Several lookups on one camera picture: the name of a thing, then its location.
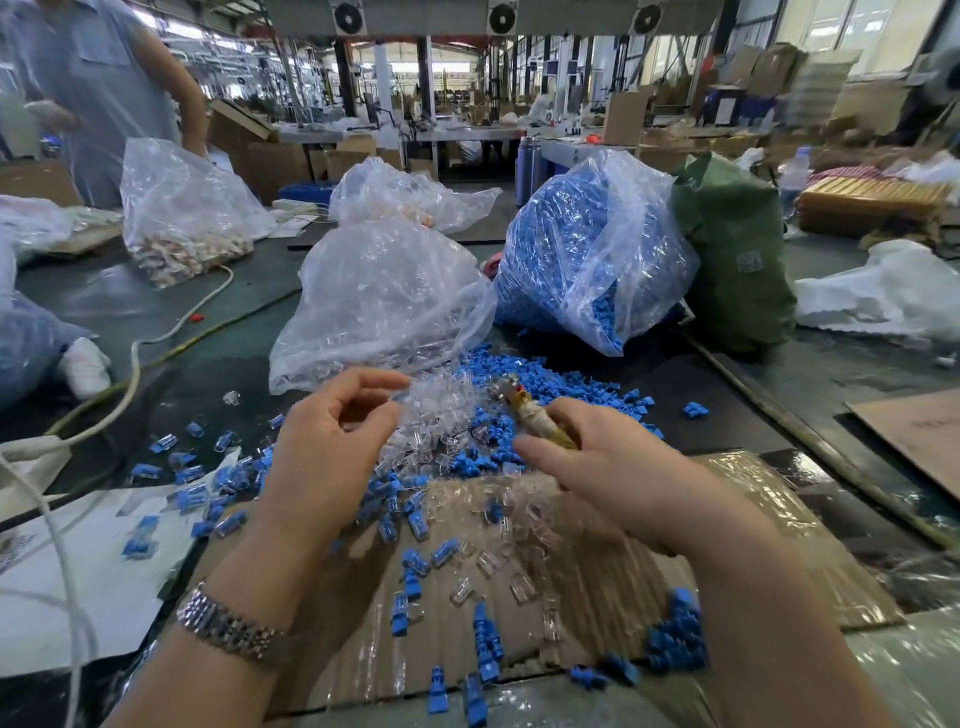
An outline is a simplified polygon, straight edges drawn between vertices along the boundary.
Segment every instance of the green bag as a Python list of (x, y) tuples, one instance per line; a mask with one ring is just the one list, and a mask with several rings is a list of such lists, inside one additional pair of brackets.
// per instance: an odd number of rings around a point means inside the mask
[(714, 154), (688, 157), (670, 205), (700, 256), (686, 302), (726, 349), (755, 352), (793, 335), (797, 297), (783, 270), (777, 189)]

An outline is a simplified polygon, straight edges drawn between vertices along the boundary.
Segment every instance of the white cable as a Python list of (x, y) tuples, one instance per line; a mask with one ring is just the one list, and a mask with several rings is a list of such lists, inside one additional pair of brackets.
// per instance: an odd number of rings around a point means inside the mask
[[(94, 425), (88, 430), (81, 432), (79, 435), (74, 435), (68, 440), (62, 440), (56, 443), (54, 446), (50, 446), (49, 440), (44, 439), (44, 442), (41, 446), (36, 446), (36, 449), (30, 449), (30, 443), (35, 441), (38, 438), (31, 438), (27, 440), (17, 440), (13, 443), (6, 443), (6, 446), (10, 445), (20, 445), (25, 446), (22, 450), (29, 454), (29, 457), (25, 459), (36, 460), (42, 455), (49, 454), (58, 449), (70, 448), (74, 445), (78, 445), (84, 440), (88, 440), (91, 437), (100, 434), (107, 427), (112, 425), (119, 419), (119, 417), (126, 411), (127, 407), (130, 406), (130, 403), (133, 401), (133, 396), (136, 394), (136, 389), (140, 384), (140, 346), (144, 344), (160, 344), (167, 339), (170, 339), (177, 335), (181, 328), (190, 320), (190, 317), (193, 316), (198, 310), (203, 306), (209, 303), (216, 296), (219, 296), (221, 293), (226, 290), (226, 288), (233, 283), (234, 275), (226, 265), (219, 266), (227, 271), (229, 278), (227, 282), (217, 288), (213, 293), (205, 296), (197, 305), (187, 311), (183, 318), (181, 318), (177, 325), (171, 328), (167, 333), (156, 339), (148, 339), (146, 341), (137, 340), (134, 341), (130, 349), (130, 362), (131, 362), (131, 378), (130, 384), (127, 386), (127, 392), (124, 395), (124, 398), (120, 400), (120, 403), (110, 412), (101, 422)], [(46, 523), (47, 528), (50, 530), (50, 538), (53, 540), (54, 549), (57, 552), (57, 559), (60, 562), (60, 574), (63, 578), (63, 590), (66, 595), (66, 604), (67, 604), (67, 619), (70, 627), (70, 695), (67, 701), (67, 712), (66, 712), (66, 722), (64, 723), (64, 728), (74, 728), (74, 723), (77, 720), (77, 712), (80, 708), (80, 678), (81, 670), (83, 668), (83, 658), (81, 657), (81, 640), (80, 640), (80, 600), (77, 595), (77, 584), (74, 580), (74, 573), (70, 568), (69, 560), (67, 559), (66, 545), (63, 541), (62, 531), (59, 530), (54, 523), (53, 514), (50, 510), (50, 504), (47, 502), (46, 497), (39, 491), (37, 486), (30, 482), (30, 480), (21, 475), (16, 471), (16, 469), (7, 461), (7, 458), (4, 456), (2, 448), (0, 448), (0, 470), (4, 470), (7, 474), (13, 479), (13, 482), (17, 484), (21, 490), (26, 492), (35, 502), (36, 507), (40, 511), (40, 515), (43, 517), (43, 521)]]

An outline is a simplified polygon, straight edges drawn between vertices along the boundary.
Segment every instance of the water bottle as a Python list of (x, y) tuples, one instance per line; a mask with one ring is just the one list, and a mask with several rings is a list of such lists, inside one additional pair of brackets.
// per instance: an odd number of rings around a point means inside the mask
[(783, 219), (793, 218), (797, 207), (797, 198), (810, 184), (810, 148), (801, 147), (797, 155), (783, 165), (780, 175), (780, 204), (783, 206)]

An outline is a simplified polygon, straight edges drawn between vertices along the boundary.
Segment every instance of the gray shirt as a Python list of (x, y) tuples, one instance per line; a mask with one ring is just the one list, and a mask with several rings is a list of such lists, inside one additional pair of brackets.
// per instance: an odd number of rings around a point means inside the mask
[(77, 191), (90, 206), (120, 207), (127, 139), (180, 143), (170, 95), (133, 53), (137, 35), (151, 31), (121, 0), (67, 0), (54, 12), (12, 0), (4, 27), (28, 98), (80, 119), (61, 136)]

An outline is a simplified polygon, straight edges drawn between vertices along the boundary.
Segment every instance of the silver watch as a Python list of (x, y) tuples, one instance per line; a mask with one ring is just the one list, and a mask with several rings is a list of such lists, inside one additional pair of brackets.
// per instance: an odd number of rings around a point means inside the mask
[(201, 641), (266, 667), (280, 667), (290, 657), (290, 638), (271, 627), (247, 621), (204, 594), (204, 582), (177, 610), (177, 622)]

